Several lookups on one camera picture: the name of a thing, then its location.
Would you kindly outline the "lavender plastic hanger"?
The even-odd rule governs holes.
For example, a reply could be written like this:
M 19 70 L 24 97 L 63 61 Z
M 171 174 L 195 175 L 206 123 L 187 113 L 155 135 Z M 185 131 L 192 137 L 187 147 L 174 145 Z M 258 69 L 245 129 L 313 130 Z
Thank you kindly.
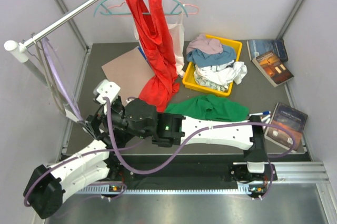
M 65 83 L 62 81 L 62 77 L 58 73 L 54 61 L 52 59 L 51 53 L 54 54 L 55 58 L 59 61 L 58 55 L 56 50 L 53 48 L 51 43 L 49 42 L 48 38 L 42 39 L 42 50 L 45 55 L 47 66 L 50 67 L 51 75 L 53 80 L 56 82 L 56 89 L 57 91 L 62 94 L 65 99 L 65 103 L 68 105 L 69 108 L 64 108 L 66 116 L 73 120 L 74 122 L 84 121 L 84 118 L 81 115 L 80 109 L 78 107 L 77 101 L 74 97 L 74 94 L 71 91 L 68 91 Z

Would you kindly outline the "green tank top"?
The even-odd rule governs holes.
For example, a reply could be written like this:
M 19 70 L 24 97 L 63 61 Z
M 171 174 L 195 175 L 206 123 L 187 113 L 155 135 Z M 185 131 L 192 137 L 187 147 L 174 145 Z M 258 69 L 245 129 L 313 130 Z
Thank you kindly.
M 165 112 L 201 120 L 238 122 L 247 118 L 249 109 L 226 97 L 206 94 L 169 104 Z

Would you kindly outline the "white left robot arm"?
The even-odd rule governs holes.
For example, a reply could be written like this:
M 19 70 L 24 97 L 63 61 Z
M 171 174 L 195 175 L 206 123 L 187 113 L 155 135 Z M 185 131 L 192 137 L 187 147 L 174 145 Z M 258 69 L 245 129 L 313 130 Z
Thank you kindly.
M 24 202 L 41 219 L 49 218 L 86 186 L 116 179 L 120 171 L 113 155 L 109 134 L 101 132 L 97 139 L 63 161 L 35 168 L 23 192 Z

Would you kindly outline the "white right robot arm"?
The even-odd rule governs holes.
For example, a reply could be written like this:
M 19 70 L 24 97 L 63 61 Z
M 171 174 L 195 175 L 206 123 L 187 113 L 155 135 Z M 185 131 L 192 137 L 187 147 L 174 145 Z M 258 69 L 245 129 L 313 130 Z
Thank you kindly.
M 119 96 L 113 99 L 107 95 L 98 96 L 102 112 L 98 122 L 107 123 L 110 143 L 122 166 L 138 175 L 149 175 L 166 167 L 188 144 L 223 145 L 238 148 L 244 152 L 246 174 L 253 180 L 265 173 L 268 156 L 264 147 L 262 127 L 257 117 L 238 123 L 195 119 L 179 114 L 161 113 L 145 101 L 135 99 L 123 106 Z M 118 149 L 118 143 L 126 142 L 126 137 L 151 137 L 159 147 L 177 145 L 175 153 L 164 163 L 150 170 L 137 170 L 129 165 Z

